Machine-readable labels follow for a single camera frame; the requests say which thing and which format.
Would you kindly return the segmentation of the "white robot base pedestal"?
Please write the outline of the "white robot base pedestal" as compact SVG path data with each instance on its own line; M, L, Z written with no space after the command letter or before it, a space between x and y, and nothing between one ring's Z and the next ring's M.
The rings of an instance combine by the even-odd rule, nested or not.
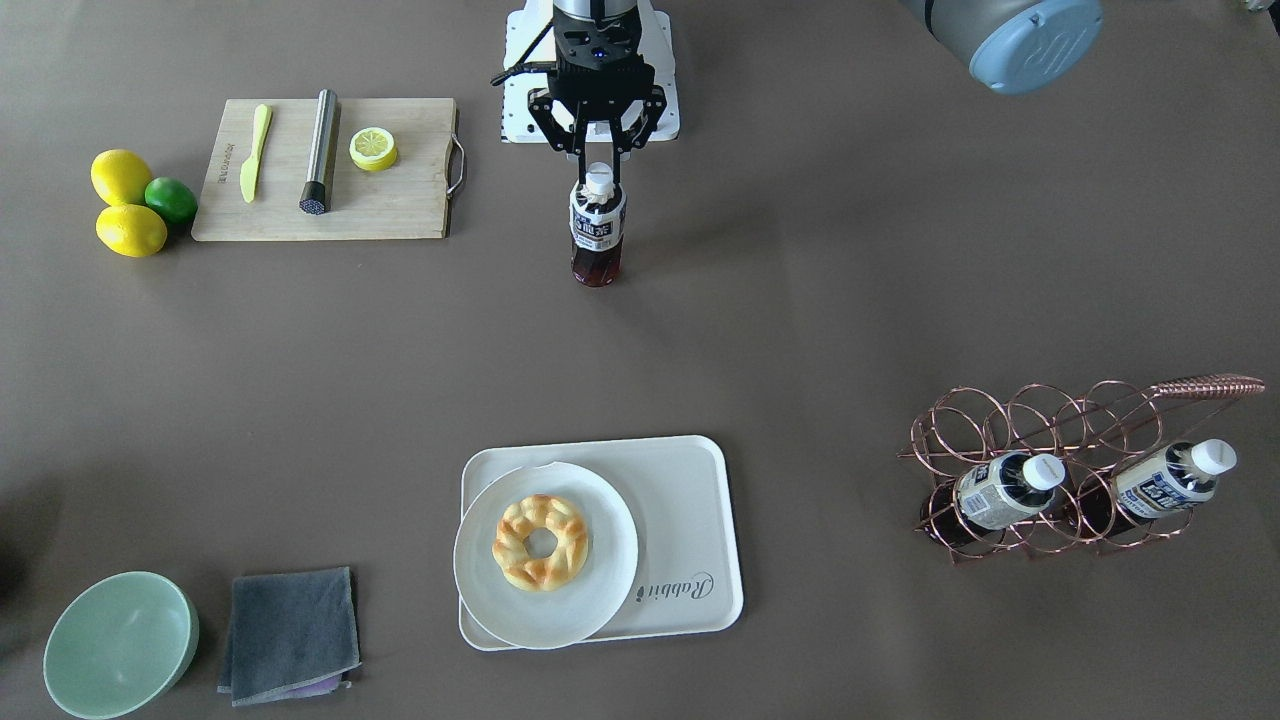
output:
M649 1L527 1L508 15L500 137L582 154L678 137L669 15Z

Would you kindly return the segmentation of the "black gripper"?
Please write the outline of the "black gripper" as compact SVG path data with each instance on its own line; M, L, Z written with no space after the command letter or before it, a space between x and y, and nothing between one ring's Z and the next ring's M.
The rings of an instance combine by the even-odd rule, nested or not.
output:
M556 151L577 160L576 183L585 181L588 170L589 122L612 119L612 169L621 184L622 161L648 143L667 108L666 91L654 85L655 69L639 51L643 23L639 18L602 23L554 18L552 32L557 68L548 76L549 88L529 91L529 113ZM571 113L571 126L556 120L556 102ZM623 127L622 114L634 102L640 113Z

